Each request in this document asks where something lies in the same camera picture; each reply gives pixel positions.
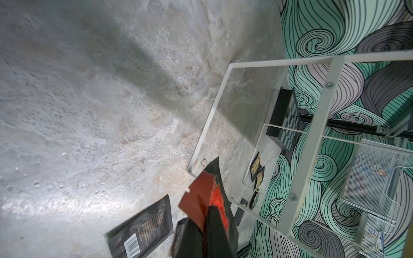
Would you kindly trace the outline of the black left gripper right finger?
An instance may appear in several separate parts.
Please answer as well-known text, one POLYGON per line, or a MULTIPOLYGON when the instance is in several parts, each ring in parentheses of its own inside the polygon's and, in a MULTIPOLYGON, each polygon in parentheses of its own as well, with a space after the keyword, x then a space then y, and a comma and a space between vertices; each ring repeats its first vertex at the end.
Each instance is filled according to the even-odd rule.
POLYGON ((235 258, 218 207, 210 206, 204 226, 204 257, 235 258))

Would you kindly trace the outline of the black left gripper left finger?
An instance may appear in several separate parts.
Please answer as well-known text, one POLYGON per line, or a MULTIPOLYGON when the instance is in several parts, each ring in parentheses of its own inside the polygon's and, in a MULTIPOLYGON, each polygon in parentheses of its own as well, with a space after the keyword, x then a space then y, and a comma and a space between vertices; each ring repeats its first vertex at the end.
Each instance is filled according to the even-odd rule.
POLYGON ((173 258, 202 258, 203 234, 188 217, 177 223, 172 249, 173 258))

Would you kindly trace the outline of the red tea bag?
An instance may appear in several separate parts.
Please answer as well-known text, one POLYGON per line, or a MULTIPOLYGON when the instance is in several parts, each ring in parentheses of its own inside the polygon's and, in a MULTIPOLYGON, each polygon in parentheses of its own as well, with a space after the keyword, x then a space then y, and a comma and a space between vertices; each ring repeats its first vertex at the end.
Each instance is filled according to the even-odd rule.
POLYGON ((239 233, 231 211, 231 203, 223 186, 219 158, 205 167, 189 186, 189 192, 184 193, 179 204, 180 210, 198 226, 203 234, 203 258, 205 258, 204 226, 210 206, 218 207, 231 249, 236 257, 239 233))

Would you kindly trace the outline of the jasmine tea bag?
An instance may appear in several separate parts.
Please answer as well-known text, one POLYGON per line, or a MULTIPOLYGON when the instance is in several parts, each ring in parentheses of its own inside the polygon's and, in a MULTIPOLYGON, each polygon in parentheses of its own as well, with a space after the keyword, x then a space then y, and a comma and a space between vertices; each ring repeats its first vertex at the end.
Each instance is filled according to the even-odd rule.
POLYGON ((255 206, 257 205, 259 196, 260 196, 259 191, 255 191, 248 205, 250 210, 253 210, 255 206))

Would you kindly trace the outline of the oolong tea bag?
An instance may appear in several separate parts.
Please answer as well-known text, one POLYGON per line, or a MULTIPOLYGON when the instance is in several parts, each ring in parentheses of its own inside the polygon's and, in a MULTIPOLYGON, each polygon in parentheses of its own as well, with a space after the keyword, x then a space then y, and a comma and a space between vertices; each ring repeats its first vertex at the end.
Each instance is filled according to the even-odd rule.
POLYGON ((257 174, 260 171, 260 168, 260 152, 258 152, 250 165, 251 181, 254 181, 256 179, 257 174))

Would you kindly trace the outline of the black tea bag with barcode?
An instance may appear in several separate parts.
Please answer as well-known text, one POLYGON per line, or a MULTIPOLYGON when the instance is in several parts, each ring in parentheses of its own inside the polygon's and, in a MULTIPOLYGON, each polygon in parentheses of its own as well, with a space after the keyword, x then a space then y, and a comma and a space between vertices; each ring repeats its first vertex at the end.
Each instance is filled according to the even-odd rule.
MULTIPOLYGON (((243 207, 248 206, 248 201, 244 198, 242 198, 240 203, 243 207)), ((236 226, 239 226, 241 224, 244 213, 245 213, 245 211, 243 209, 241 209, 241 208, 237 209, 236 214, 234 216, 234 221, 235 221, 236 226)))

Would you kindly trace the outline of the oolong tea bag shelf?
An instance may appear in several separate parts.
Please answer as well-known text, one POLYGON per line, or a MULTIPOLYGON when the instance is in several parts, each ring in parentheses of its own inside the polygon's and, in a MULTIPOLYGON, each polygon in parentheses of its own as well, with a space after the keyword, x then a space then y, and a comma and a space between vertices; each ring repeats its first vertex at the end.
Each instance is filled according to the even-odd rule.
POLYGON ((256 176, 256 183, 254 187, 255 190, 259 190, 259 187, 264 180, 264 174, 265 174, 265 166, 261 167, 261 170, 258 172, 256 176))

